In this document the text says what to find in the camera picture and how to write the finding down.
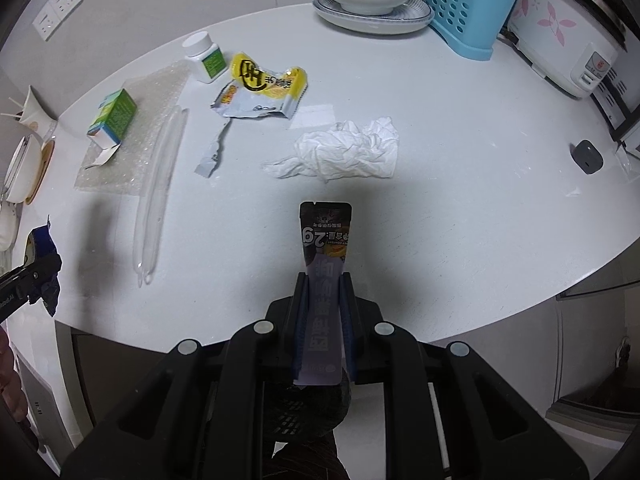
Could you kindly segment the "person's left hand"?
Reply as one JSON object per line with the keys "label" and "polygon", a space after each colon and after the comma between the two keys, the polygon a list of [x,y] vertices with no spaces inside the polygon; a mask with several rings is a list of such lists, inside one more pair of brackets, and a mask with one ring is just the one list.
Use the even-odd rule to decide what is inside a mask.
{"label": "person's left hand", "polygon": [[14,353],[9,337],[0,328],[0,388],[1,397],[16,422],[22,422],[27,415],[28,406],[20,375],[14,368]]}

